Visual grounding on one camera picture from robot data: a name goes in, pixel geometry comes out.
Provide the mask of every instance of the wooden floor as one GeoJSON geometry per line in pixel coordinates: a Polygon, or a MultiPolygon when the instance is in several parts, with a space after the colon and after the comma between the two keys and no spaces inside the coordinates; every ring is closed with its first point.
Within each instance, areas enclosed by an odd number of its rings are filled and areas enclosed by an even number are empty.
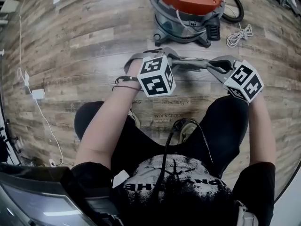
{"type": "MultiPolygon", "coordinates": [[[[211,59],[233,55],[258,69],[277,140],[278,195],[301,158],[301,20],[274,0],[241,2],[245,9],[241,25],[251,24],[254,36],[242,40],[237,48],[228,48],[225,39],[238,24],[225,22],[221,24],[222,39],[208,49],[194,43],[166,45],[182,56],[211,59]]],[[[31,89],[45,89],[46,98],[39,105],[62,147],[65,162],[72,163],[79,146],[73,127],[76,110],[85,102],[105,100],[115,79],[123,74],[124,62],[133,53],[155,48],[152,8],[149,0],[61,0],[55,5],[53,0],[27,0],[22,16],[22,70],[30,76],[31,89]]],[[[59,149],[48,125],[17,79],[18,13],[9,19],[0,35],[1,49],[5,49],[1,62],[5,116],[11,121],[13,135],[20,138],[22,155],[39,157],[47,165],[49,158],[58,163],[59,149]]],[[[133,103],[141,130],[161,144],[177,118],[200,121],[207,107],[226,95],[206,71],[180,73],[175,79],[173,96],[148,99],[140,93],[133,103]]],[[[223,176],[230,187],[248,166],[248,147],[247,133],[240,155],[223,176]]]]}

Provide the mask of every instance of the white cable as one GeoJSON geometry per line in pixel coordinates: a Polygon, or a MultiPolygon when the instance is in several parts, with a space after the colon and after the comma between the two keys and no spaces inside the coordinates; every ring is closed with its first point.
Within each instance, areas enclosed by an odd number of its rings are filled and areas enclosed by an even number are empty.
{"type": "Polygon", "coordinates": [[[227,36],[227,45],[229,48],[236,47],[236,45],[238,45],[241,38],[248,40],[248,37],[253,36],[252,26],[250,24],[248,24],[248,26],[245,29],[241,28],[240,22],[238,24],[239,24],[240,31],[227,36]]]}
{"type": "Polygon", "coordinates": [[[202,33],[202,32],[205,32],[205,31],[206,31],[206,29],[203,29],[202,31],[190,30],[190,28],[189,28],[188,26],[186,26],[186,25],[183,23],[182,19],[180,18],[179,10],[176,11],[176,14],[177,14],[177,18],[179,19],[179,21],[180,21],[180,23],[182,24],[182,26],[183,26],[184,28],[186,28],[190,33],[196,34],[196,33],[202,33]]]}
{"type": "MultiPolygon", "coordinates": [[[[21,8],[20,8],[20,12],[19,12],[19,24],[20,24],[19,58],[20,58],[20,67],[18,67],[18,69],[17,69],[17,77],[18,77],[18,80],[19,80],[20,78],[22,78],[22,80],[23,80],[23,82],[24,82],[24,84],[25,84],[25,79],[24,79],[24,77],[23,77],[23,75],[22,75],[22,59],[21,59],[21,37],[22,37],[21,13],[22,13],[22,8],[23,8],[24,3],[25,3],[25,0],[23,0],[23,3],[22,3],[21,8]]],[[[25,84],[25,86],[28,88],[30,94],[32,95],[32,91],[30,90],[29,85],[27,85],[27,84],[25,84]]],[[[49,124],[49,122],[47,121],[47,119],[45,118],[45,116],[44,116],[44,114],[43,114],[43,112],[42,112],[42,110],[41,110],[41,108],[40,108],[40,106],[39,106],[39,104],[38,104],[37,99],[34,99],[34,101],[36,102],[36,104],[37,104],[37,106],[38,106],[38,108],[39,108],[39,110],[40,110],[40,112],[41,112],[41,115],[43,116],[43,118],[44,118],[45,121],[47,122],[47,124],[48,124],[48,126],[49,126],[49,129],[50,129],[50,132],[51,132],[53,138],[55,139],[58,148],[60,149],[60,153],[61,153],[61,156],[62,156],[62,161],[61,161],[60,166],[62,166],[62,164],[63,164],[63,162],[64,162],[64,157],[63,157],[63,153],[62,153],[60,144],[58,143],[58,141],[57,141],[55,135],[53,134],[53,131],[52,131],[51,127],[50,127],[50,124],[49,124]]]]}

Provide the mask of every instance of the white cube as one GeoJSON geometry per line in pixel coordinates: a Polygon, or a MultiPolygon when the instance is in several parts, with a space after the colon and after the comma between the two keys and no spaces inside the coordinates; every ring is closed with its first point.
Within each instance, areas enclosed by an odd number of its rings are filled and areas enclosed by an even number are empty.
{"type": "Polygon", "coordinates": [[[143,59],[137,76],[147,97],[171,95],[175,81],[165,55],[143,59]]]}
{"type": "Polygon", "coordinates": [[[233,97],[250,103],[262,90],[263,82],[257,70],[246,60],[236,61],[235,67],[235,71],[224,83],[224,88],[233,97]]]}

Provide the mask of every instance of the leg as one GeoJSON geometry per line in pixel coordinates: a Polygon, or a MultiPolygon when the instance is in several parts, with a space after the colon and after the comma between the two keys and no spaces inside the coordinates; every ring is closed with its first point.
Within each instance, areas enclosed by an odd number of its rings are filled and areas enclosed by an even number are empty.
{"type": "MultiPolygon", "coordinates": [[[[74,128],[80,140],[102,104],[100,101],[86,103],[76,112],[74,128]]],[[[112,156],[111,171],[113,175],[122,170],[131,174],[139,163],[163,153],[164,147],[140,131],[134,120],[128,116],[112,156]]]]}
{"type": "MultiPolygon", "coordinates": [[[[214,170],[221,177],[239,154],[248,127],[248,105],[231,96],[219,98],[209,106],[200,126],[208,142],[214,170]]],[[[211,159],[199,128],[180,146],[178,153],[199,159],[210,169],[211,159]]]]}

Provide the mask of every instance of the black t-shirt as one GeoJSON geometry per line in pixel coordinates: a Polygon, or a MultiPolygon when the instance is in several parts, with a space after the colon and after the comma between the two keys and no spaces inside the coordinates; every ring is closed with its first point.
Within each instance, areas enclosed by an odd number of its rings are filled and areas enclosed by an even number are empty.
{"type": "MultiPolygon", "coordinates": [[[[142,215],[142,210],[148,207],[162,159],[163,155],[157,155],[142,162],[123,183],[122,204],[128,211],[132,209],[142,215]]],[[[72,172],[84,188],[112,186],[111,172],[101,164],[86,162],[74,167],[72,172]]],[[[231,224],[236,225],[234,202],[240,201],[257,216],[259,226],[268,226],[273,216],[274,191],[275,166],[272,163],[260,162],[244,169],[231,191],[223,181],[211,176],[199,160],[172,154],[167,156],[165,177],[159,188],[159,211],[171,212],[171,215],[193,212],[198,215],[192,217],[209,217],[212,222],[227,217],[228,222],[232,220],[231,224]]]]}

